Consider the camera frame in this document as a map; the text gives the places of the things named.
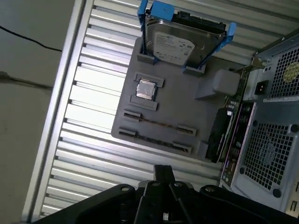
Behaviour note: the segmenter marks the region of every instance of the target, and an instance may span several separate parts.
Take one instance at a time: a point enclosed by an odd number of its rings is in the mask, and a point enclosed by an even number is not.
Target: drive label
[[[161,61],[183,66],[188,60],[195,45],[182,38],[163,32],[156,32],[154,56]]]

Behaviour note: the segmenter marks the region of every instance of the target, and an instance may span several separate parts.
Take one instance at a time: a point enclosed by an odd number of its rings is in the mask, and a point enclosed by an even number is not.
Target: wire
[[[10,81],[25,84],[25,85],[32,86],[32,87],[36,87],[38,89],[45,89],[45,90],[52,90],[53,89],[52,86],[45,85],[45,84],[40,84],[40,83],[36,83],[36,82],[32,82],[32,81],[28,81],[28,80],[20,79],[20,78],[12,78],[11,77]]]
[[[0,71],[0,83],[20,84],[28,87],[35,87],[38,89],[52,90],[53,87],[45,84],[40,84],[32,81],[28,81],[21,78],[10,77],[6,72]]]
[[[62,50],[60,50],[60,49],[48,47],[48,46],[43,45],[42,43],[40,43],[40,42],[38,42],[36,40],[33,40],[31,38],[28,38],[28,37],[22,36],[20,34],[17,34],[17,33],[13,32],[13,31],[10,31],[9,29],[6,29],[6,28],[2,27],[2,26],[0,26],[0,29],[4,30],[4,31],[6,31],[6,32],[8,32],[8,33],[10,33],[12,35],[15,35],[17,37],[23,38],[23,39],[28,40],[28,41],[32,41],[34,43],[37,43],[38,45],[42,46],[43,48],[46,48],[46,49],[49,49],[49,50],[58,51],[58,52],[62,52]]]

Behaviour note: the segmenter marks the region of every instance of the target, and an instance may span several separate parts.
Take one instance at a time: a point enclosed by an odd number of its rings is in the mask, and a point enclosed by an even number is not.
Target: metal mesh
[[[259,124],[250,138],[245,175],[268,190],[281,184],[293,141],[287,131],[288,126]]]
[[[278,61],[269,98],[299,94],[299,49],[282,55]]]

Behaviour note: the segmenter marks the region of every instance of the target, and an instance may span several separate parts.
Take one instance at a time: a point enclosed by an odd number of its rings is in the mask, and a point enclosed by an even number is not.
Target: white wall
[[[0,0],[0,25],[62,49],[74,0]],[[0,70],[53,85],[60,52],[0,30]],[[0,83],[0,220],[20,220],[50,91]]]

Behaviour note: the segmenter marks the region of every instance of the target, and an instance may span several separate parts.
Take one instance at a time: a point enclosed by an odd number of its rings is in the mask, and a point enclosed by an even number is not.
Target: screw
[[[214,188],[212,188],[212,187],[207,187],[207,188],[206,188],[206,191],[207,191],[207,192],[214,192],[214,191],[215,191],[215,189],[214,189]]]
[[[128,191],[128,190],[130,190],[130,189],[127,188],[127,187],[124,187],[124,188],[122,188],[121,190],[122,190],[122,191]]]
[[[174,184],[174,186],[176,186],[176,187],[181,187],[181,186],[182,186],[182,183],[180,183],[180,182],[176,182],[176,183]]]

